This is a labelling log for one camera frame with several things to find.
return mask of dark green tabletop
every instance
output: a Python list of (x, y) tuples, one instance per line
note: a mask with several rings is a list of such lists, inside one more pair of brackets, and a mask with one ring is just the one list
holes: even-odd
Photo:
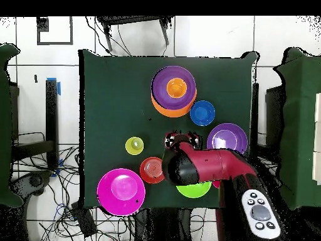
[[(220, 123), (231, 122), (242, 127), (250, 139), (251, 67), (256, 60), (255, 52), (234, 59), (102, 57), (87, 50), (81, 52), (80, 69), (83, 66), (85, 72), (85, 184), (82, 185), (86, 207), (100, 206), (96, 190), (106, 172), (127, 168), (139, 174), (145, 158), (161, 158), (168, 132), (195, 131), (203, 137), (206, 148), (211, 130)], [(155, 110), (150, 100), (150, 83), (158, 70), (169, 65), (188, 69), (196, 81), (196, 100), (208, 100), (214, 105), (216, 117), (210, 125), (195, 125), (189, 114), (168, 118)], [(125, 150), (125, 142), (132, 136), (144, 141), (144, 150), (137, 156)], [(214, 186), (205, 196), (190, 199), (165, 180), (156, 185), (144, 184), (146, 196), (142, 207), (218, 207), (218, 189)]]
[(280, 143), (280, 188), (289, 208), (321, 206), (321, 186), (312, 179), (315, 133), (315, 99), (321, 92), (321, 57), (298, 48), (285, 52), (280, 72), (287, 99)]

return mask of white remote control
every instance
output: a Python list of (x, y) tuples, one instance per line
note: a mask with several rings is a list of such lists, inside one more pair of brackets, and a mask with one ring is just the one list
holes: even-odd
[(251, 231), (260, 238), (274, 239), (280, 236), (280, 226), (265, 195), (258, 190), (247, 190), (242, 205)]

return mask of magenta plate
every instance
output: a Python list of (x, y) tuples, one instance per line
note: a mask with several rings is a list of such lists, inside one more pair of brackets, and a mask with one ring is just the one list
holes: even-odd
[(135, 172), (118, 168), (106, 173), (97, 186), (100, 204), (112, 215), (127, 216), (136, 212), (145, 199), (145, 186)]

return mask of orange plate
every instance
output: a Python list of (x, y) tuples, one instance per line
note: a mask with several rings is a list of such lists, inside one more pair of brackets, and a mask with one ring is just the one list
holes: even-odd
[(181, 109), (177, 109), (177, 110), (169, 110), (169, 109), (165, 109), (163, 107), (161, 107), (156, 100), (153, 98), (153, 95), (151, 94), (152, 97), (152, 103), (153, 106), (156, 108), (157, 111), (159, 111), (162, 115), (167, 116), (167, 117), (181, 117), (185, 114), (187, 114), (189, 112), (189, 110), (191, 109), (195, 99), (196, 99), (196, 94), (197, 94), (197, 90), (195, 90), (195, 94), (193, 99), (190, 101), (189, 104), (187, 104), (184, 108)]

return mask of purple bowl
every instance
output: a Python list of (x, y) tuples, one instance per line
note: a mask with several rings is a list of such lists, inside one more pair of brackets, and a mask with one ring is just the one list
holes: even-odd
[[(167, 83), (173, 78), (185, 81), (187, 90), (181, 98), (172, 98), (167, 93)], [(168, 66), (159, 70), (152, 80), (151, 91), (156, 102), (165, 109), (178, 110), (191, 102), (195, 95), (196, 84), (192, 74), (179, 66)]]
[(228, 148), (244, 154), (248, 147), (248, 138), (242, 128), (236, 124), (223, 123), (209, 133), (207, 148)]

